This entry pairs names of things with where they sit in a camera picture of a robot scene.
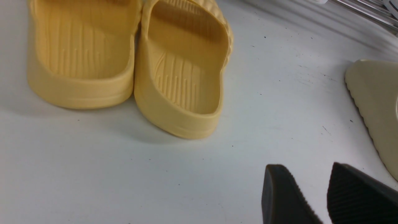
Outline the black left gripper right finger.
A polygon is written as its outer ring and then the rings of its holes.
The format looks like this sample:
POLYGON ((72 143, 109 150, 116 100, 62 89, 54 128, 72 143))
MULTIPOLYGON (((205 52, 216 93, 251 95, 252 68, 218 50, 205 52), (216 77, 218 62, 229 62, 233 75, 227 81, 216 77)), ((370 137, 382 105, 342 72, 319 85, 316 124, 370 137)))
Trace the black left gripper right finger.
POLYGON ((327 211, 334 224, 396 224, 398 192, 349 164, 334 162, 327 211))

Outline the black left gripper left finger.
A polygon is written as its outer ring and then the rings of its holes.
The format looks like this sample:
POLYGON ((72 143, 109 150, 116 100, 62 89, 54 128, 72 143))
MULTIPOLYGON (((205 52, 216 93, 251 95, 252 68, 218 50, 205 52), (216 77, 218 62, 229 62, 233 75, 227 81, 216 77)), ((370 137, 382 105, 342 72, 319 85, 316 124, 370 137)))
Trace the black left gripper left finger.
POLYGON ((262 198, 264 224, 322 224, 287 167, 268 164, 262 198))

